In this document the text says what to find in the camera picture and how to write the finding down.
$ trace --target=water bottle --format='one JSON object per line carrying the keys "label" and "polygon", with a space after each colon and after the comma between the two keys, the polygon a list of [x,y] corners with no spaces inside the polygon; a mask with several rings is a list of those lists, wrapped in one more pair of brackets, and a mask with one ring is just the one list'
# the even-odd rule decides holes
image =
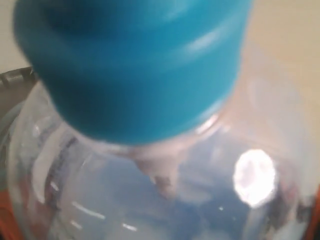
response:
{"label": "water bottle", "polygon": [[18,0],[41,81],[10,139],[27,240],[301,240],[318,185],[299,94],[250,0]]}

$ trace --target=bottle cap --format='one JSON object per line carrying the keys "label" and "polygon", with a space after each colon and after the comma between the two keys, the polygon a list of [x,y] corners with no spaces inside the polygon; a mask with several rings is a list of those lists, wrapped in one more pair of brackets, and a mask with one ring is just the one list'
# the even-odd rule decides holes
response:
{"label": "bottle cap", "polygon": [[201,124],[231,93],[251,0],[18,0],[14,34],[87,137],[126,145]]}

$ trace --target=plastic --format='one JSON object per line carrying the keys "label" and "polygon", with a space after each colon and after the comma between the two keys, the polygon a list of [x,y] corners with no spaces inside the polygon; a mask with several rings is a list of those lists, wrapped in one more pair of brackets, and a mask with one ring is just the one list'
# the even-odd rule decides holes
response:
{"label": "plastic", "polygon": [[251,0],[18,0],[14,35],[63,119],[125,145],[203,123],[232,91]]}
{"label": "plastic", "polygon": [[41,83],[11,139],[8,184],[27,240],[301,240],[318,161],[300,99],[254,47],[220,110],[153,144],[93,140]]}

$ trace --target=blue bottle cap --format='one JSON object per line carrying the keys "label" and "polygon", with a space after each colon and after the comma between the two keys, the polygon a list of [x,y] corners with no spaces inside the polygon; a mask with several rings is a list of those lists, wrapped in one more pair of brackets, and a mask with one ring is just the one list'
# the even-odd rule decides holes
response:
{"label": "blue bottle cap", "polygon": [[251,0],[18,0],[14,34],[56,109],[97,140],[188,131],[230,94]]}

